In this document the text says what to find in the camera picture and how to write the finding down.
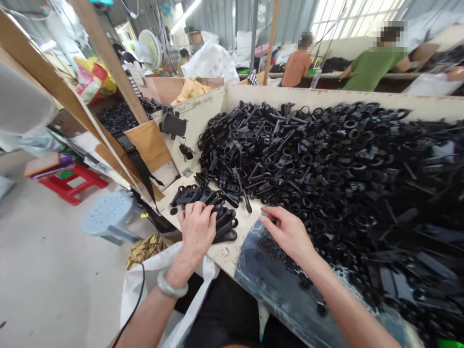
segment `person's right hand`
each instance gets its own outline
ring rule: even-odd
[[[298,217],[280,206],[263,207],[261,210],[269,213],[269,217],[260,217],[261,223],[297,264],[301,266],[308,257],[318,256],[305,226]],[[272,223],[273,218],[277,218],[277,225]]]

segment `blue plastic stool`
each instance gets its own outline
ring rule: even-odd
[[[101,237],[118,246],[124,242],[135,243],[141,237],[126,228],[126,223],[134,214],[142,211],[137,201],[124,191],[116,191],[100,198],[87,213],[82,224],[85,234]]]

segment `red plastic stool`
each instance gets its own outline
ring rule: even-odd
[[[44,179],[40,179],[39,182],[54,191],[59,197],[64,199],[66,202],[70,203],[73,206],[79,205],[82,201],[75,197],[76,194],[84,191],[85,189],[95,185],[101,189],[108,186],[108,183],[101,179],[98,174],[94,173],[90,169],[75,163],[74,167],[69,169],[74,175],[67,177],[66,179],[60,179],[54,174],[47,176]],[[71,187],[68,183],[71,180],[81,177],[85,180],[84,183]]]

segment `green shirt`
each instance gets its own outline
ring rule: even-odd
[[[406,55],[404,47],[373,47],[362,52],[351,62],[351,76],[343,89],[374,91],[383,75]]]

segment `black pants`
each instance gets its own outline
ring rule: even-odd
[[[203,280],[194,275],[186,297],[177,302],[184,312]],[[185,348],[222,348],[241,344],[248,347],[306,347],[274,316],[270,316],[260,344],[258,302],[227,274],[221,271],[213,280],[203,305],[185,341]]]

